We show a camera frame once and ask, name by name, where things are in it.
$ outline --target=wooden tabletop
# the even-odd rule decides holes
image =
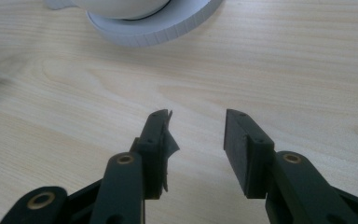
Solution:
[[[269,223],[223,150],[227,108],[358,196],[358,0],[227,0],[142,49],[102,39],[83,9],[0,0],[0,220],[32,189],[100,179],[164,108],[181,150],[149,224]]]

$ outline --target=white round base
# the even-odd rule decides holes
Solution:
[[[87,12],[107,40],[126,47],[146,47],[184,35],[206,21],[223,0],[171,0],[156,14],[137,21],[107,19]]]

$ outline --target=light wood surface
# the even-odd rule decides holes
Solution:
[[[163,108],[181,150],[149,224],[269,223],[223,150],[227,108],[358,196],[358,0],[227,0],[145,49],[106,42],[82,9],[0,0],[0,220],[32,189],[101,178]]]

